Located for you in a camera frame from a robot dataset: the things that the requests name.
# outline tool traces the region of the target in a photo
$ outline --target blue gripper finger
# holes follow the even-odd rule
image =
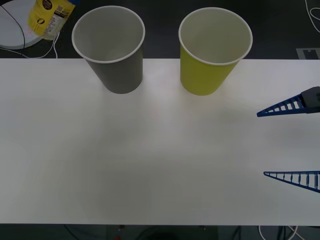
[[[272,105],[256,115],[257,117],[320,113],[320,86],[312,87],[301,94]]]

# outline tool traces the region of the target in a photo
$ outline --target yellow can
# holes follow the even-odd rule
[[[180,80],[195,95],[216,91],[253,44],[245,20],[218,7],[198,9],[186,16],[179,40]]]
[[[76,0],[36,0],[27,23],[37,35],[53,40],[74,10],[75,3]]]

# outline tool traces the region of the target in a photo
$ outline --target can label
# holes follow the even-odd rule
[[[29,27],[39,36],[54,36],[61,30],[75,5],[67,0],[36,0],[29,18]]]

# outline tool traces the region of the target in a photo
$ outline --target paper cup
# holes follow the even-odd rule
[[[180,80],[195,95],[213,93],[250,51],[253,36],[248,24],[232,11],[198,9],[179,28]]]
[[[103,6],[75,24],[72,44],[113,93],[135,90],[143,78],[145,25],[130,9]]]

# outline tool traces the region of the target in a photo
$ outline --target dark floor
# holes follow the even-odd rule
[[[256,226],[125,226],[117,225],[0,225],[1,240],[260,240]],[[287,239],[288,227],[263,226],[267,240]],[[298,228],[305,240],[318,240],[320,229],[308,226]]]
[[[0,0],[0,4],[9,2]],[[320,1],[307,0],[309,9],[320,7]],[[57,42],[59,58],[79,58],[71,42],[77,20],[88,11],[106,5],[118,5],[135,11],[146,28],[145,58],[179,58],[178,29],[190,12],[205,7],[220,7],[243,17],[253,33],[253,46],[247,59],[298,59],[296,49],[320,48],[320,33],[311,24],[304,0],[82,0],[65,24]],[[313,12],[320,17],[320,10]],[[320,21],[314,19],[320,29]],[[25,50],[29,57],[39,57],[50,49],[42,40]],[[317,59],[314,52],[307,59]],[[0,50],[0,58],[18,55]],[[47,55],[54,58],[52,51]]]

